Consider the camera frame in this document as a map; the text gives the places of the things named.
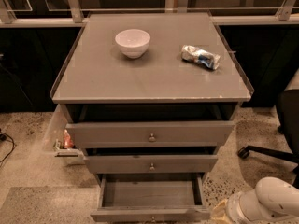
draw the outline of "drawer knob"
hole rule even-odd
[[[153,163],[150,164],[150,168],[149,168],[151,171],[154,171],[155,170],[155,166],[153,165]]]
[[[155,141],[156,141],[156,138],[155,138],[155,136],[153,135],[153,133],[150,134],[149,141],[150,141],[150,142],[155,142]]]

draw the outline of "wrapper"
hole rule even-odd
[[[181,50],[181,59],[188,62],[203,64],[208,69],[216,70],[219,66],[221,56],[197,47],[184,45]]]

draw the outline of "open drawer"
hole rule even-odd
[[[156,222],[209,219],[200,174],[103,175],[95,221]]]
[[[221,146],[232,121],[83,122],[66,129],[79,148]]]

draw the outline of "speckled floor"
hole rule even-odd
[[[100,188],[84,165],[65,165],[54,157],[52,145],[44,140],[51,116],[52,113],[0,114],[0,128],[17,144],[0,168],[0,223],[93,223],[89,214],[97,206]],[[248,144],[289,151],[277,126],[273,110],[238,110],[233,132],[204,183],[208,207],[232,193],[252,189],[265,176],[293,181],[292,163],[256,153],[242,161],[235,155]],[[9,142],[0,143],[0,159],[10,146]],[[295,224],[299,220],[279,223]]]

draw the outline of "dresser top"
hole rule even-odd
[[[115,35],[150,34],[149,49],[126,58]],[[181,60],[183,45],[221,56],[211,71]],[[57,104],[239,102],[250,93],[206,13],[93,14],[55,91]]]

